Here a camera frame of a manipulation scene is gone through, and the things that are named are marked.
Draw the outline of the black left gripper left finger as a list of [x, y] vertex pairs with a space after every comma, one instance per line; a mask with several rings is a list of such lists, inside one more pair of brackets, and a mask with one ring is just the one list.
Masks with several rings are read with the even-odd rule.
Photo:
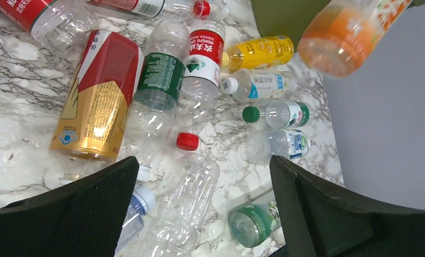
[[0, 208], [0, 256], [114, 256], [138, 171], [130, 156]]

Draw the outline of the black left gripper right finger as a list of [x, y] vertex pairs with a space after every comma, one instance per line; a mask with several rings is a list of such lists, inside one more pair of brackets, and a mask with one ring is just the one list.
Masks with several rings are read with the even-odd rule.
[[425, 256], [425, 210], [357, 194], [270, 160], [285, 245], [275, 256]]

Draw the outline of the green label tea bottle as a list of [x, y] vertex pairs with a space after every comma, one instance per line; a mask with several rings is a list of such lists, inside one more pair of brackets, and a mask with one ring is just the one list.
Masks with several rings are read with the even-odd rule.
[[232, 237], [246, 248], [259, 246], [280, 227], [280, 215], [274, 199], [266, 203], [248, 203], [229, 216]]

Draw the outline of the blue green label lemon bottle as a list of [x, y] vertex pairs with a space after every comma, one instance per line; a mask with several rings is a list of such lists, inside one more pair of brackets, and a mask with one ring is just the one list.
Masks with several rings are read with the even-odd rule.
[[308, 154], [311, 141], [300, 130], [267, 130], [249, 133], [244, 140], [245, 159], [249, 162], [266, 162], [272, 156], [288, 160]]

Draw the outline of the clear bottle red cap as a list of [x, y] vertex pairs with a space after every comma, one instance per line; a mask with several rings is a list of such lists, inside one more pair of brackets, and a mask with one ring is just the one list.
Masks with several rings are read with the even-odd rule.
[[155, 163], [148, 178], [157, 210], [136, 255], [191, 256], [221, 174], [217, 157], [169, 146]]

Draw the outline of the green cap water bottle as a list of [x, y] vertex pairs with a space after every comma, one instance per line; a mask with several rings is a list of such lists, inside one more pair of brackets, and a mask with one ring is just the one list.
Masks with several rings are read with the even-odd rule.
[[244, 107], [247, 123], [262, 123], [271, 129], [303, 127], [313, 121], [314, 108], [306, 102], [269, 99]]

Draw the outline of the dark green label clear bottle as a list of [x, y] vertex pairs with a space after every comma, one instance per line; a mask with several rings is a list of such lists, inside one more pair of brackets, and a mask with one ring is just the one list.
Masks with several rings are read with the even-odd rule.
[[149, 180], [151, 162], [173, 127], [189, 51], [189, 31], [180, 21], [160, 21], [146, 40], [125, 131], [126, 151], [139, 163], [139, 182]]

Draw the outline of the orange label tea bottle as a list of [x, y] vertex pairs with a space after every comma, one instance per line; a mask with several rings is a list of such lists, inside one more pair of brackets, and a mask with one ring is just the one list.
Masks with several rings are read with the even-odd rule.
[[300, 57], [311, 69], [345, 78], [365, 62], [411, 3], [331, 1], [304, 31], [298, 44]]

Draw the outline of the red white label water bottle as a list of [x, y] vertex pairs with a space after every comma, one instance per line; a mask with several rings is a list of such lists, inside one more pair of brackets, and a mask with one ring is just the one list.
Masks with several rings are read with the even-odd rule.
[[177, 113], [187, 125], [206, 123], [212, 117], [225, 36], [225, 27], [217, 19], [197, 20], [191, 26], [191, 48]]

